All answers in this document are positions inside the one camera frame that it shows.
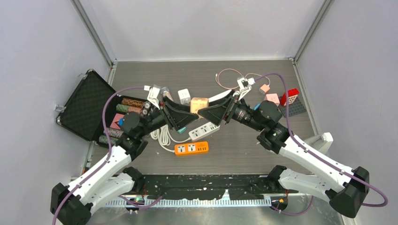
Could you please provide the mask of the white cube socket adapter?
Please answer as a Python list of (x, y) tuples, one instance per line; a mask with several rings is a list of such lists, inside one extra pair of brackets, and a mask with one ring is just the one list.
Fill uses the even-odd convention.
[(186, 105), (190, 103), (191, 96), (188, 89), (179, 90), (177, 93), (180, 100), (180, 104)]

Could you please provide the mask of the tan cube socket adapter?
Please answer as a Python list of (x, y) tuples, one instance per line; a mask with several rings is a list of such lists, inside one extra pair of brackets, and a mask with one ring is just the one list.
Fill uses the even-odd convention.
[(190, 113), (197, 114), (198, 110), (207, 108), (209, 105), (209, 99), (205, 97), (194, 97), (190, 101)]

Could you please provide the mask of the pink cube socket adapter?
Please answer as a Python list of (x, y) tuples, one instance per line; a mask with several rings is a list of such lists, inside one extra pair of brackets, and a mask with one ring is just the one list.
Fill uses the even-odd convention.
[(264, 100), (270, 101), (275, 103), (277, 106), (280, 105), (280, 100), (279, 97), (276, 93), (270, 93), (270, 94), (266, 94), (264, 97)]

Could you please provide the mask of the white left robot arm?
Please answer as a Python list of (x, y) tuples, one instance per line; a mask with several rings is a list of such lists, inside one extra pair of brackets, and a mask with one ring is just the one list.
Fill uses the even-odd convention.
[(176, 130), (198, 119), (190, 107), (165, 98), (158, 109), (142, 117), (129, 112), (122, 118), (121, 137), (108, 153), (86, 173), (67, 185), (58, 183), (52, 189), (50, 212), (52, 223), (85, 225), (103, 205), (126, 192), (139, 194), (144, 176), (127, 165), (148, 145), (144, 136), (168, 125)]

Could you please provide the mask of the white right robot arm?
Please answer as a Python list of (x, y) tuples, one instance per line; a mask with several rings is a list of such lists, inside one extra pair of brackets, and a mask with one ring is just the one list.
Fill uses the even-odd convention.
[(268, 179), (268, 187), (273, 192), (291, 189), (312, 195), (328, 202), (335, 211), (348, 218), (356, 217), (363, 206), (369, 193), (369, 187), (365, 185), (369, 182), (368, 170), (341, 164), (312, 148), (297, 135), (290, 134), (288, 128), (279, 123), (283, 115), (274, 102), (264, 100), (252, 109), (230, 92), (211, 102), (209, 107), (200, 109), (198, 114), (216, 125), (233, 119), (259, 131), (257, 140), (262, 147), (313, 173), (305, 175), (277, 165)]

